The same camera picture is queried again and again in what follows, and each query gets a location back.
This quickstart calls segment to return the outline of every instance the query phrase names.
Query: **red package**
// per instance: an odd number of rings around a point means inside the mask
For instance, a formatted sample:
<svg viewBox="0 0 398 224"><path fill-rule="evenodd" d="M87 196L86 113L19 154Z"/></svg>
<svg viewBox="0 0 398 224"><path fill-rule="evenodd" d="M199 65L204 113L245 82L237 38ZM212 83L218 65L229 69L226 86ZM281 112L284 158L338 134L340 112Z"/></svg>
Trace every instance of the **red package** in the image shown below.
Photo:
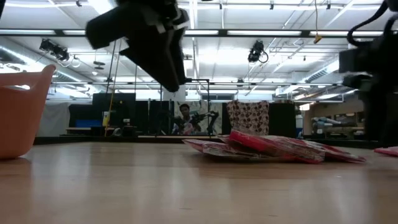
<svg viewBox="0 0 398 224"><path fill-rule="evenodd" d="M241 152L225 143L201 141L196 139L184 139L183 142L204 154L227 157L228 159L245 159L251 161L277 161L280 159L269 157L258 152Z"/></svg>
<svg viewBox="0 0 398 224"><path fill-rule="evenodd" d="M303 140L308 146L313 146L317 147L319 149L323 149L326 151L325 153L325 159L336 159L339 161L345 161L345 162L366 162L366 159L362 156L355 156L354 154L351 154L349 152L342 151L340 149L337 149L336 147L333 146L328 146L325 144L317 143L317 142L312 142L312 141L305 141Z"/></svg>
<svg viewBox="0 0 398 224"><path fill-rule="evenodd" d="M388 148L378 148L378 149L375 149L374 152L388 155L388 156L398 157L398 146L388 147Z"/></svg>
<svg viewBox="0 0 398 224"><path fill-rule="evenodd" d="M197 139L184 139L182 140L185 144L191 146L199 152L203 152L203 144L208 141L202 141Z"/></svg>
<svg viewBox="0 0 398 224"><path fill-rule="evenodd" d="M280 136L253 136L236 130L231 131L229 139L273 157L294 158L311 164L319 164L325 159L325 150L310 147L298 139Z"/></svg>

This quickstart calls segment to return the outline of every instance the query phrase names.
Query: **wooden table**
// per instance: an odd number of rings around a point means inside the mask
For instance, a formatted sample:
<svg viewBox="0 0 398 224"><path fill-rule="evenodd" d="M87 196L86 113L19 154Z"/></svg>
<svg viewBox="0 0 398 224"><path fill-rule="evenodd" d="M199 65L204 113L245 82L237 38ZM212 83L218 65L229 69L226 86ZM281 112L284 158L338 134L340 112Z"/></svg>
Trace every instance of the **wooden table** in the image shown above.
<svg viewBox="0 0 398 224"><path fill-rule="evenodd" d="M214 161L184 144L34 147L0 162L1 224L398 222L398 159Z"/></svg>

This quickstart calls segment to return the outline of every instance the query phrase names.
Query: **patterned cloth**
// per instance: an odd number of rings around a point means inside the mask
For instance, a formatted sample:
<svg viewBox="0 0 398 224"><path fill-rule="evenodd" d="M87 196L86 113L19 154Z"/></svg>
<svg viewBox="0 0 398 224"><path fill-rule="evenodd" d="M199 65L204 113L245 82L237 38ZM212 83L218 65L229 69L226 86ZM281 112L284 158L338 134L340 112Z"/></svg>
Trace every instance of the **patterned cloth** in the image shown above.
<svg viewBox="0 0 398 224"><path fill-rule="evenodd" d="M233 128L268 135L268 102L241 103L235 100L227 104L227 109L229 121Z"/></svg>

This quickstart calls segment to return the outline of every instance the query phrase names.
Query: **person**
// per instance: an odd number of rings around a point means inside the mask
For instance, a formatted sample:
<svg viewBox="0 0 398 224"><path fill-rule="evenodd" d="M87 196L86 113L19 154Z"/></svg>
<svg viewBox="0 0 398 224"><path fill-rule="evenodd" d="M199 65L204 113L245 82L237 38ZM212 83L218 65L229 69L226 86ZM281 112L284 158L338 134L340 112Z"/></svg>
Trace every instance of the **person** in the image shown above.
<svg viewBox="0 0 398 224"><path fill-rule="evenodd" d="M180 129L177 124L174 124L174 134L193 135L201 131L201 127L199 126L199 124L192 124L190 107L186 103L180 105L180 112L182 114L182 120L184 122L183 129Z"/></svg>

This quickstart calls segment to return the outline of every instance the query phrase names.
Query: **fluorescent light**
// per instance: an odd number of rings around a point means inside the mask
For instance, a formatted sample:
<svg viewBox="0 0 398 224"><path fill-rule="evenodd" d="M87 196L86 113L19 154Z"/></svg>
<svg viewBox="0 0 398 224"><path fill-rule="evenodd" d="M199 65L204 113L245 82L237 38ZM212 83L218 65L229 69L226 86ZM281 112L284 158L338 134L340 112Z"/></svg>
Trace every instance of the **fluorescent light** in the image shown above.
<svg viewBox="0 0 398 224"><path fill-rule="evenodd" d="M357 91L357 89L351 90L351 91L348 91L348 92L344 93L344 95L346 95L346 94L352 94L352 93L354 93L354 92L356 92L356 91Z"/></svg>
<svg viewBox="0 0 398 224"><path fill-rule="evenodd" d="M311 31L310 35L315 36L317 34L316 31ZM347 36L348 31L318 31L318 35L323 35L323 36L341 36L345 37ZM358 36L358 35L368 35L368 36L380 36L382 35L382 31L355 31L353 33L353 36Z"/></svg>
<svg viewBox="0 0 398 224"><path fill-rule="evenodd" d="M307 97L305 94L301 94L299 96L296 96L294 99L295 100L301 100L302 98L305 98L305 97Z"/></svg>
<svg viewBox="0 0 398 224"><path fill-rule="evenodd" d="M63 72L60 72L60 71L58 71L58 73L61 73L62 75L65 75L66 77L68 77L68 78L70 78L70 79L72 79L72 80L74 80L74 81L76 81L76 82L81 82L80 79L75 78L75 77L73 77L73 76L71 76L71 75L68 75L68 74L66 74L66 73L63 73Z"/></svg>
<svg viewBox="0 0 398 224"><path fill-rule="evenodd" d="M218 30L186 30L185 35L218 35Z"/></svg>
<svg viewBox="0 0 398 224"><path fill-rule="evenodd" d="M231 30L228 35L263 35L263 36L296 36L301 35L301 31L291 30Z"/></svg>
<svg viewBox="0 0 398 224"><path fill-rule="evenodd" d="M62 32L66 35L86 35L85 30L63 30Z"/></svg>
<svg viewBox="0 0 398 224"><path fill-rule="evenodd" d="M319 96L318 99L325 100L325 99L336 97L338 95L339 94L336 94L336 93L334 93L334 94L326 94L326 95Z"/></svg>
<svg viewBox="0 0 398 224"><path fill-rule="evenodd" d="M300 111L309 111L310 110L310 103L304 104L300 106Z"/></svg>
<svg viewBox="0 0 398 224"><path fill-rule="evenodd" d="M34 35L55 35L54 30L16 30L16 29L0 29L0 34L19 35L19 34L34 34Z"/></svg>

